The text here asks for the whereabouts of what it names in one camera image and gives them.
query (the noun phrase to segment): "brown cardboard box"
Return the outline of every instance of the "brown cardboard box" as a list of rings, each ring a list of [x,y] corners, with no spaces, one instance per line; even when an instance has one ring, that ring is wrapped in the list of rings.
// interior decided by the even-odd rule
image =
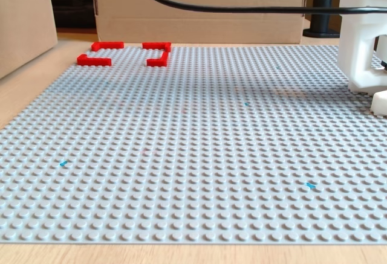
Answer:
[[[178,0],[233,6],[304,6],[306,0]],[[100,40],[175,43],[299,43],[301,14],[223,14],[177,10],[152,0],[94,0]]]
[[[55,44],[51,0],[0,0],[0,78]]]

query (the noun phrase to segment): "wooden table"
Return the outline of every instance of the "wooden table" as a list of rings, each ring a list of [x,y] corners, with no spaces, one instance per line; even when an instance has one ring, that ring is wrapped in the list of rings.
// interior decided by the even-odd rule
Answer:
[[[95,34],[59,33],[51,51],[0,80],[0,127],[51,84]],[[310,39],[303,45],[337,45],[338,39]],[[225,45],[190,45],[225,46]],[[387,246],[306,245],[0,245],[0,264],[359,264],[387,263]]]

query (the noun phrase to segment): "lego baseplate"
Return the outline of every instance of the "lego baseplate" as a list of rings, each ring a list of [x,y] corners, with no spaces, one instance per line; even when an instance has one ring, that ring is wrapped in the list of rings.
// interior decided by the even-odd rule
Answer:
[[[74,64],[0,131],[2,243],[387,242],[387,120],[337,47],[160,54],[88,52],[112,66]]]

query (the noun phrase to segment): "white robot part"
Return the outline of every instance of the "white robot part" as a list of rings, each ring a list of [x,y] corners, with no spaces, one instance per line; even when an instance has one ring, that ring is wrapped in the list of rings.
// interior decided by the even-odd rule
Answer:
[[[340,0],[340,7],[386,7],[387,0]],[[374,95],[372,110],[387,115],[387,71],[372,68],[376,37],[377,56],[387,62],[387,14],[359,14],[342,17],[337,64],[349,80],[352,92]]]

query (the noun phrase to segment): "black cylinder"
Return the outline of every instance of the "black cylinder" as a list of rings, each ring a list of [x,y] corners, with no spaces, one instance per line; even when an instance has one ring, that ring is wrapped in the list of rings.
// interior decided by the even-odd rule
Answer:
[[[313,0],[313,7],[331,7],[332,0]],[[314,14],[311,16],[310,29],[304,31],[304,36],[310,37],[339,37],[339,34],[328,29],[328,14]]]

